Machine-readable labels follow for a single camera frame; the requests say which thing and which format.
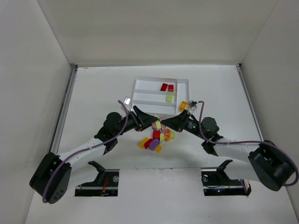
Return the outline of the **purple tan lego piece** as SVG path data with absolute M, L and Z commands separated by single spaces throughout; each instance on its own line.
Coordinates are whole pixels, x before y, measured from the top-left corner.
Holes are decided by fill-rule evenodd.
M 157 117 L 158 120 L 155 121 L 155 122 L 153 122 L 151 124 L 151 127 L 152 127 L 153 130 L 155 130 L 155 131 L 161 131 L 163 133 L 165 131 L 165 129 L 166 129 L 166 126 L 163 125 L 163 124 L 161 124 L 161 121 L 164 120 L 164 118 L 163 117 L 159 117 L 157 115 L 155 115 L 155 117 Z

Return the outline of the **yellow striped lego brick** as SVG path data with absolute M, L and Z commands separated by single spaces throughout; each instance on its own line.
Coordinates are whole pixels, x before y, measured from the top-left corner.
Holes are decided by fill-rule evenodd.
M 180 105 L 180 107 L 179 107 L 179 110 L 180 110 L 180 111 L 184 111 L 184 110 L 186 109 L 187 105 L 188 105 L 187 102 L 182 101 L 182 103 L 181 103 L 181 105 Z

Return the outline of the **light green lego piece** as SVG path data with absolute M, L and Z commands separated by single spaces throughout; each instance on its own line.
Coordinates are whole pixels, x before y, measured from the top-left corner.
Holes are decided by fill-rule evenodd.
M 172 103 L 172 99 L 173 99 L 173 95 L 172 95 L 172 94 L 168 94 L 168 95 L 166 96 L 166 102 L 167 102 L 167 103 Z

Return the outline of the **dark red lego brick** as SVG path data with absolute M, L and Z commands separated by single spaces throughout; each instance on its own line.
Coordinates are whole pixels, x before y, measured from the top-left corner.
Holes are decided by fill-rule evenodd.
M 150 143 L 153 141 L 154 139 L 148 139 L 145 143 L 144 143 L 144 148 L 147 149 L 150 145 Z

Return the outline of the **small orange lego piece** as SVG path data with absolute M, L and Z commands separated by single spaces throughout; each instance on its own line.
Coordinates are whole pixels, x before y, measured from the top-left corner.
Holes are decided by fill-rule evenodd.
M 157 146 L 157 147 L 155 148 L 155 151 L 156 151 L 157 153 L 161 152 L 161 151 L 162 151 L 162 147 L 161 147 L 161 145 Z

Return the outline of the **small red lego brick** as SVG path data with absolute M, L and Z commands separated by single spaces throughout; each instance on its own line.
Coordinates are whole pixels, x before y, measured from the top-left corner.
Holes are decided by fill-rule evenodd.
M 174 85 L 173 84 L 168 85 L 168 91 L 169 92 L 174 92 Z

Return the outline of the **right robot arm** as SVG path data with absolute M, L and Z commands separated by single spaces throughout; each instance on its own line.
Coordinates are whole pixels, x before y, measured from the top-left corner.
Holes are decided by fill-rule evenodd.
M 242 161 L 243 168 L 233 168 L 232 162 L 222 168 L 222 172 L 231 180 L 259 181 L 272 191 L 286 187 L 292 175 L 295 175 L 293 184 L 299 180 L 299 171 L 294 162 L 271 141 L 233 142 L 218 134 L 219 127 L 215 119 L 205 117 L 197 120 L 187 111 L 163 120 L 162 124 L 178 133 L 187 131 L 203 139 L 201 145 L 208 154 Z

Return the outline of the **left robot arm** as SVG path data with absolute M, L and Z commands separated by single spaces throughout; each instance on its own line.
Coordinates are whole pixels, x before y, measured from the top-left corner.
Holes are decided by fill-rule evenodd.
M 158 120 L 157 117 L 141 111 L 137 106 L 132 110 L 123 107 L 125 116 L 111 112 L 106 116 L 102 128 L 87 143 L 67 153 L 47 153 L 31 180 L 30 187 L 42 197 L 43 203 L 54 204 L 66 193 L 72 179 L 71 174 L 89 163 L 93 158 L 110 152 L 118 143 L 120 135 L 134 129 L 141 132 Z

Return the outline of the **orange patterned lego piece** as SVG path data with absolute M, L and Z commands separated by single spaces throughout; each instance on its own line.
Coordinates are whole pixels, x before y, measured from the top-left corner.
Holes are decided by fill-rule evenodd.
M 170 141 L 170 140 L 173 140 L 175 139 L 176 137 L 176 132 L 169 129 L 169 128 L 166 128 L 165 131 L 164 131 L 164 140 L 165 141 Z

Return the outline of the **red rounded lego brick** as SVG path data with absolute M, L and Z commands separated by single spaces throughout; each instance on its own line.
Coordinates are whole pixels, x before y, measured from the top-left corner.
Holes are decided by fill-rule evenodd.
M 154 130 L 153 131 L 153 139 L 160 139 L 161 131 L 160 130 Z

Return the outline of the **white divided tray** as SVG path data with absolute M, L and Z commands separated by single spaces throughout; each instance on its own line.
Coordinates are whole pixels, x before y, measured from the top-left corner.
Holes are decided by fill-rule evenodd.
M 173 84 L 174 92 L 160 91 L 163 83 Z M 173 95 L 172 103 L 166 102 L 166 96 Z M 189 80 L 180 78 L 137 77 L 132 106 L 137 106 L 145 113 L 158 116 L 176 116 L 181 113 L 182 101 L 189 101 Z

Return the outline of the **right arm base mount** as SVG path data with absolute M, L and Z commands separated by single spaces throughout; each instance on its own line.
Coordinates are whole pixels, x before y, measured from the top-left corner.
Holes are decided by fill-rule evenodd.
M 249 196 L 251 185 L 243 179 L 230 179 L 225 173 L 233 160 L 225 160 L 218 167 L 203 168 L 201 181 L 204 196 Z

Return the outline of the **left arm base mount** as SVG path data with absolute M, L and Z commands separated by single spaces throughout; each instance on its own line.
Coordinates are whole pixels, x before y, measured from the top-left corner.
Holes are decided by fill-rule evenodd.
M 93 181 L 85 182 L 75 188 L 76 197 L 115 197 L 118 196 L 119 169 L 105 169 L 96 161 L 88 162 L 97 170 Z

